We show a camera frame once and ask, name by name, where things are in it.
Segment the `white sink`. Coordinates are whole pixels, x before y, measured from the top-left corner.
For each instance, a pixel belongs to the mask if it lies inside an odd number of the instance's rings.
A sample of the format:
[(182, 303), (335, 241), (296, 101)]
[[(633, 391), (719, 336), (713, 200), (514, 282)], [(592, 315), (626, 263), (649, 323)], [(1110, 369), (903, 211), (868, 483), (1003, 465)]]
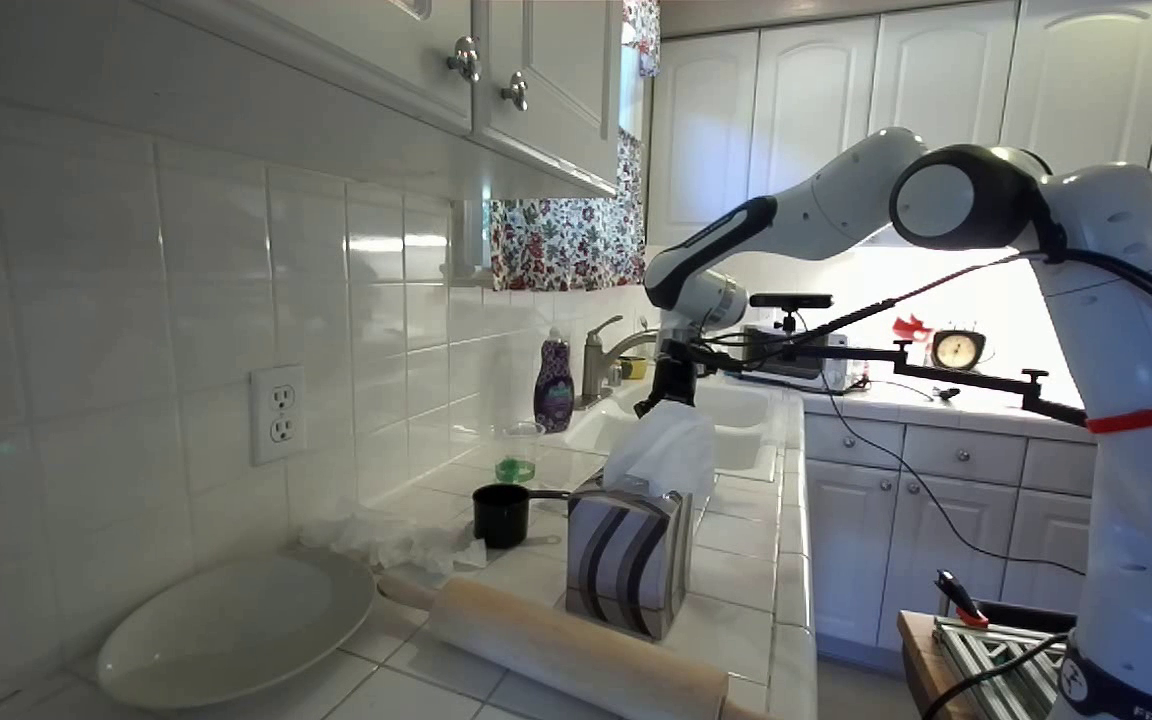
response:
[[(571, 427), (550, 445), (608, 455), (635, 427), (634, 406), (645, 400), (650, 389), (650, 381), (623, 382), (598, 404), (576, 414)], [(785, 435), (776, 419), (780, 397), (768, 389), (710, 377), (698, 382), (696, 404), (717, 427), (717, 473), (768, 483), (776, 479), (776, 455)]]

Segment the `silver tap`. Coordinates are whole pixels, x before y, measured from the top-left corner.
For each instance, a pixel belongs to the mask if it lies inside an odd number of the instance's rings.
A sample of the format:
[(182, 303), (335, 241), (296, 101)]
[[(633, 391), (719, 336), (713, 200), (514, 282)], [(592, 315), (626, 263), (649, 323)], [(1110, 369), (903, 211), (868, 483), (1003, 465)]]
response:
[(598, 404), (602, 397), (608, 397), (609, 392), (605, 392), (612, 366), (620, 365), (620, 357), (635, 348), (654, 346), (659, 340), (658, 328), (645, 328), (623, 338), (616, 344), (604, 348), (600, 332), (614, 323), (621, 323), (626, 318), (623, 314), (613, 314), (604, 323), (594, 325), (586, 333), (585, 344), (582, 348), (582, 374), (579, 382), (579, 395), (576, 397), (575, 409), (577, 411), (588, 410), (591, 406)]

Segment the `purple dish soap bottle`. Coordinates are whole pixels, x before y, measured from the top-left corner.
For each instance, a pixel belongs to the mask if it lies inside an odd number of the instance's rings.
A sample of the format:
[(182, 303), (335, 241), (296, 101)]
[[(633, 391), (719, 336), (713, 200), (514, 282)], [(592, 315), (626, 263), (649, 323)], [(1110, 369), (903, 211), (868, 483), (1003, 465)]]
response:
[(540, 347), (540, 365), (532, 395), (535, 423), (547, 434), (564, 432), (570, 427), (575, 397), (570, 343), (562, 336), (561, 329), (552, 327)]

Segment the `silver toaster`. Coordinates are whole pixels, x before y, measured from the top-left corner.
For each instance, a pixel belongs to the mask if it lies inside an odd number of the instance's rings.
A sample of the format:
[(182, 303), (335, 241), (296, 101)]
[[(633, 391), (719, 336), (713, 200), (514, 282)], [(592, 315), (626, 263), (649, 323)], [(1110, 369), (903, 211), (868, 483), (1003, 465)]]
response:
[(774, 325), (742, 325), (738, 340), (744, 344), (740, 354), (748, 369), (741, 370), (741, 377), (803, 391), (836, 393), (861, 381), (859, 361), (806, 355), (786, 357), (780, 350), (786, 338), (787, 334)]

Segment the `clear cup with green liquid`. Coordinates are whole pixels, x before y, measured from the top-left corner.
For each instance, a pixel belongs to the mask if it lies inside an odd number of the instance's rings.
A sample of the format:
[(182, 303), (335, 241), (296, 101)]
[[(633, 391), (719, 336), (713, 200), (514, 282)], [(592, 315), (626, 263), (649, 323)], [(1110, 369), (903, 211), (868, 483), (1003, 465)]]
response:
[(497, 429), (498, 457), (493, 464), (495, 480), (506, 484), (526, 484), (535, 480), (539, 439), (544, 434), (545, 429), (536, 420), (516, 420)]

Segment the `black measuring cup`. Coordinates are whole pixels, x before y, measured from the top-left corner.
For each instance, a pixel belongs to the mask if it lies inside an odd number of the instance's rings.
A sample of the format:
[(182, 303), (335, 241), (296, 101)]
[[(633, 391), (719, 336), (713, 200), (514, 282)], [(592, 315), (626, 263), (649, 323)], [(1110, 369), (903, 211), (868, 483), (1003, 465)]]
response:
[(475, 488), (473, 537), (488, 550), (511, 550), (526, 539), (530, 507), (535, 500), (567, 501), (562, 488), (526, 488), (520, 484), (494, 483)]

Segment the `round table clock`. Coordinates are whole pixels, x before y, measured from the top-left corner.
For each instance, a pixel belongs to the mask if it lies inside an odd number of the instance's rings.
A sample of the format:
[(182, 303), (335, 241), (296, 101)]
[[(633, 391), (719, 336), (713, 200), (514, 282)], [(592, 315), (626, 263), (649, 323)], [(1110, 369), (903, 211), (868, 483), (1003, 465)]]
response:
[(978, 331), (942, 329), (931, 338), (931, 363), (952, 372), (973, 372), (986, 351), (986, 336)]

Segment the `white base cabinets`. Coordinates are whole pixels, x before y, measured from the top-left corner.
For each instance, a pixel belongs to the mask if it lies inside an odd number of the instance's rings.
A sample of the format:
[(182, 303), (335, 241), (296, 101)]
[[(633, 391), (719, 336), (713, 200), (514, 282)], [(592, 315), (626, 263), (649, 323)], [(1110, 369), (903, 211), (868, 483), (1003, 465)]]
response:
[(933, 612), (934, 574), (977, 600), (1075, 612), (1093, 445), (887, 419), (804, 418), (814, 626), (882, 644), (887, 612)]

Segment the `white cabinet door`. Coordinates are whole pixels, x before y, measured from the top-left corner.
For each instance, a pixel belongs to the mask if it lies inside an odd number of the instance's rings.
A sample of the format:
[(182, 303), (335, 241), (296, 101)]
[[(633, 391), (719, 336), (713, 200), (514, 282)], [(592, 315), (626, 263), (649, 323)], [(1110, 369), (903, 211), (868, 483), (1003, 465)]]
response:
[[(490, 149), (579, 185), (614, 190), (620, 141), (621, 0), (473, 0), (483, 61), (473, 135)], [(499, 88), (521, 70), (524, 113)]]
[(471, 0), (237, 0), (310, 41), (346, 78), (467, 135), (472, 86), (445, 67), (471, 35)]

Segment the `floral curtain valance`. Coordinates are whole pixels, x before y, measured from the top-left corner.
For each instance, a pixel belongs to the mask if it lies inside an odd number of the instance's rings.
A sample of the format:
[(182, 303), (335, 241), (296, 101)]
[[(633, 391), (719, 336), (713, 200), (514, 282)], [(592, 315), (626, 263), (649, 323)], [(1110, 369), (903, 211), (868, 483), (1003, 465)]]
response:
[(623, 47), (636, 53), (641, 77), (654, 78), (660, 70), (660, 0), (622, 0)]

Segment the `row of white upper cabinets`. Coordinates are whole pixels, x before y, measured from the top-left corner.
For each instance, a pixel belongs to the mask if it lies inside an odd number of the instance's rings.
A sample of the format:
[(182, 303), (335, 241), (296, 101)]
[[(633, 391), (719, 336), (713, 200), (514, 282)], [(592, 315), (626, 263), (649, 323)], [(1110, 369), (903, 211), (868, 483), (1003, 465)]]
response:
[(1056, 172), (1152, 170), (1152, 0), (714, 0), (668, 5), (662, 26), (658, 247), (890, 126), (933, 149), (1032, 150)]

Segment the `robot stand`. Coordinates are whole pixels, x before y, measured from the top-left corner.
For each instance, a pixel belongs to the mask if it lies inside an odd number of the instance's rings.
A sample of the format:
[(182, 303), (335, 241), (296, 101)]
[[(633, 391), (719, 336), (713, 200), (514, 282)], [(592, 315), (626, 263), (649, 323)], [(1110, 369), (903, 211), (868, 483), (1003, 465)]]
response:
[(1046, 720), (1056, 702), (1058, 670), (1064, 643), (1041, 647), (1052, 634), (1069, 632), (1068, 612), (1033, 609), (1011, 602), (979, 602), (991, 620), (986, 628), (968, 626), (942, 606), (935, 612), (890, 611), (879, 637), (900, 652), (915, 706), (927, 711), (938, 697), (969, 676), (998, 669), (952, 697), (934, 720)]

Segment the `white oval plate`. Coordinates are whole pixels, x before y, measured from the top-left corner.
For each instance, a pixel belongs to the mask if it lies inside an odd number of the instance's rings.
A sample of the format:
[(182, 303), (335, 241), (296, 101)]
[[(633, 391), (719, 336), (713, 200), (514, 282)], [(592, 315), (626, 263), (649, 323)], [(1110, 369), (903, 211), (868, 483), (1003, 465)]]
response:
[(217, 566), (132, 611), (103, 644), (97, 684), (138, 708), (219, 705), (320, 662), (378, 597), (365, 564), (324, 550)]

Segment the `white wall socket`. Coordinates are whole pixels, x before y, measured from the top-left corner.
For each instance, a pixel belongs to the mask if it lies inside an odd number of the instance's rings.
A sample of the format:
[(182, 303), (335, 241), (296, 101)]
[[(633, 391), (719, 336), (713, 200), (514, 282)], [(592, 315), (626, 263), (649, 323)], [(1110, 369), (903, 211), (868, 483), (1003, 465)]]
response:
[(300, 364), (252, 370), (250, 460), (262, 467), (306, 450), (306, 376)]

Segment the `white wall cabinet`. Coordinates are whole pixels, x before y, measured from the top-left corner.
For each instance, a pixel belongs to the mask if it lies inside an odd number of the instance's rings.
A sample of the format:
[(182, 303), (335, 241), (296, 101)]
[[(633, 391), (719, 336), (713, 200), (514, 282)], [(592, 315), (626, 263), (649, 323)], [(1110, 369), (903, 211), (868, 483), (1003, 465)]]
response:
[(607, 195), (621, 0), (141, 0), (229, 41)]

